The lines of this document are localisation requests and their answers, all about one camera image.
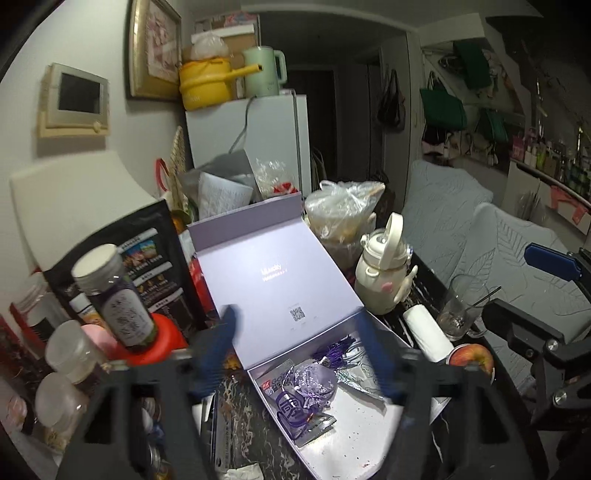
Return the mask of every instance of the cable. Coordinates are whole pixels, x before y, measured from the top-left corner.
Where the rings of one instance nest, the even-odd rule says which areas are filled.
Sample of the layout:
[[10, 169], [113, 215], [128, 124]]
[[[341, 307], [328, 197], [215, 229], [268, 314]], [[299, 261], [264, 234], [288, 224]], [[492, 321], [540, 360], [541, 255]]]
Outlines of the cable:
[[232, 146], [230, 147], [230, 150], [228, 150], [228, 153], [232, 153], [234, 151], [234, 149], [236, 148], [236, 145], [238, 145], [238, 142], [241, 140], [242, 137], [244, 137], [244, 135], [246, 134], [246, 129], [248, 128], [248, 110], [251, 107], [251, 103], [252, 101], [256, 98], [256, 96], [251, 97], [248, 100], [248, 103], [246, 104], [246, 111], [244, 113], [244, 128], [242, 129], [242, 131], [238, 134], [238, 136], [236, 137], [236, 140], [234, 140], [234, 143], [232, 144]]

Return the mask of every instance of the bottle handle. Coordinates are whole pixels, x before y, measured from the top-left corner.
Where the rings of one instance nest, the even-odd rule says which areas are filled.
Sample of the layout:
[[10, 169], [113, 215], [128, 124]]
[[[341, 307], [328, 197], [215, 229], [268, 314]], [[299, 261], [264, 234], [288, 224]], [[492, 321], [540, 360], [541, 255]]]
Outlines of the bottle handle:
[[287, 83], [287, 64], [285, 63], [285, 55], [281, 50], [273, 50], [275, 57], [279, 60], [279, 73], [280, 76], [277, 80], [279, 85], [285, 85]]
[[384, 236], [387, 238], [386, 246], [384, 247], [382, 258], [380, 258], [378, 263], [378, 267], [384, 267], [384, 270], [389, 264], [390, 259], [394, 256], [394, 252], [400, 243], [403, 221], [404, 219], [402, 218], [402, 215], [391, 213], [388, 223], [386, 224], [386, 231], [384, 232]]

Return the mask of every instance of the label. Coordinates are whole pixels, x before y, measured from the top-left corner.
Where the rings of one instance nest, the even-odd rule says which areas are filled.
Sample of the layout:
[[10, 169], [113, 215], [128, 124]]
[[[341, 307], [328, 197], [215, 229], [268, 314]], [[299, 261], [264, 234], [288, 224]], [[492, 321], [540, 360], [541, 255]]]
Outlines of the label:
[[74, 386], [82, 393], [84, 393], [87, 397], [92, 398], [92, 395], [95, 393], [96, 386], [104, 377], [105, 371], [101, 368], [99, 364], [95, 364], [94, 367], [88, 373], [88, 375], [84, 377], [81, 381], [75, 383]]
[[120, 244], [117, 250], [148, 311], [168, 317], [189, 338], [194, 323], [184, 298], [181, 268], [171, 261], [158, 230], [149, 228]]
[[47, 343], [49, 337], [55, 331], [55, 328], [49, 322], [49, 320], [47, 320], [47, 318], [43, 317], [39, 323], [36, 325], [31, 325], [31, 330], [37, 334], [43, 343]]
[[91, 325], [98, 325], [99, 327], [103, 327], [107, 332], [110, 332], [111, 329], [103, 320], [103, 317], [99, 315], [99, 312], [96, 309], [89, 305], [87, 308], [82, 310], [78, 316], [82, 319], [84, 323], [89, 323]]
[[154, 330], [154, 322], [130, 289], [119, 290], [107, 299], [102, 309], [113, 333], [125, 346], [141, 345]]

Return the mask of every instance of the leaf-patterned cover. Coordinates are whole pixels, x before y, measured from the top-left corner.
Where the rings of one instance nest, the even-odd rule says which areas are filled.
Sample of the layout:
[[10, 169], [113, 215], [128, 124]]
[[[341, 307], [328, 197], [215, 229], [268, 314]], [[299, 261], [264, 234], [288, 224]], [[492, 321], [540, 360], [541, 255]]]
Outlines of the leaf-patterned cover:
[[474, 208], [491, 200], [492, 192], [465, 170], [416, 160], [402, 209], [402, 236], [448, 284], [466, 243]]
[[[551, 325], [570, 342], [591, 323], [591, 304], [574, 283], [525, 263], [524, 250], [532, 242], [566, 252], [552, 230], [483, 203], [474, 212], [466, 245], [453, 275], [475, 275], [489, 289], [502, 286], [495, 297]], [[519, 386], [529, 376], [531, 364], [511, 352], [496, 335], [489, 332], [486, 338]]]

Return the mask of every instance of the handbag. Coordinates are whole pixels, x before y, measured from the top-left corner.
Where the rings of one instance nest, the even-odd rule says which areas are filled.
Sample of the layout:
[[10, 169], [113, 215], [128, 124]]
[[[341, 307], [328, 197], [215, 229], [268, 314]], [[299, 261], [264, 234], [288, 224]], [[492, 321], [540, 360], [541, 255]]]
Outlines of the handbag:
[[427, 125], [449, 131], [466, 128], [466, 111], [462, 101], [450, 95], [433, 72], [429, 75], [427, 88], [421, 88], [421, 99]]
[[395, 69], [386, 75], [384, 81], [386, 87], [379, 101], [378, 122], [384, 127], [395, 131], [404, 131], [406, 123], [406, 108], [404, 107], [404, 97], [400, 93], [398, 84], [398, 74]]
[[480, 110], [480, 119], [476, 131], [492, 143], [509, 143], [509, 135], [505, 130], [505, 124], [498, 112], [483, 108]]
[[492, 83], [491, 68], [478, 44], [470, 40], [455, 41], [453, 51], [464, 64], [464, 81], [470, 90], [487, 88]]

